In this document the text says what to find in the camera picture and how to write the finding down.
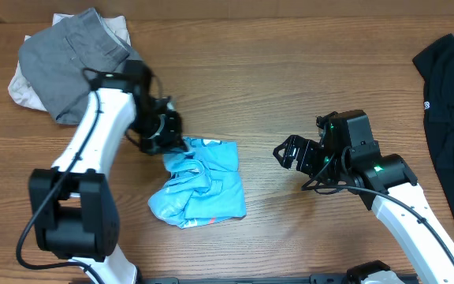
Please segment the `light blue printed t-shirt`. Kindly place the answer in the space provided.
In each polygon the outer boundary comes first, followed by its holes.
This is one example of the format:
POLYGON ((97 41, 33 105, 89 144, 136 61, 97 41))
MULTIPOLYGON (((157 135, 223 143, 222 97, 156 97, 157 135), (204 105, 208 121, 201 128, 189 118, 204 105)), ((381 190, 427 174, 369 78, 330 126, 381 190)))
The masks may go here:
POLYGON ((157 219, 181 229, 247 214, 235 141, 185 137, 186 151, 163 155, 169 180, 147 204, 157 219))

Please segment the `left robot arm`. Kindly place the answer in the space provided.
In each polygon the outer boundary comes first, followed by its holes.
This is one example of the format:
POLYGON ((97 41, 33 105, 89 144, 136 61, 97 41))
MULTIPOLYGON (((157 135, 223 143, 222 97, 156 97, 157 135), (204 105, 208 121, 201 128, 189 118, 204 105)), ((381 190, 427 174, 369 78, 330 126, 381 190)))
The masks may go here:
POLYGON ((130 130, 147 155, 186 150, 181 117, 170 97, 150 94, 155 74, 142 61, 128 60, 120 73, 81 74, 90 87, 86 112, 51 168, 32 171, 32 216, 17 242, 17 261, 31 270, 79 267, 93 283, 141 283, 140 269, 118 244, 109 173, 130 130))

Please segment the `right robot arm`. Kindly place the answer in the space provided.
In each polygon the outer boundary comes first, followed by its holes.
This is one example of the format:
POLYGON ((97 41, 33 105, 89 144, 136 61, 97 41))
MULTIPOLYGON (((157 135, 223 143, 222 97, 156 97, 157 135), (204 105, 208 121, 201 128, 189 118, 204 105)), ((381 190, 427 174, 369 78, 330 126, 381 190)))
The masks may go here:
POLYGON ((360 197, 384 224, 424 283, 454 283, 454 242, 430 208, 418 178, 402 157, 384 156, 362 110, 316 119, 319 141, 289 136, 275 147, 285 169, 309 179, 303 191, 360 197))

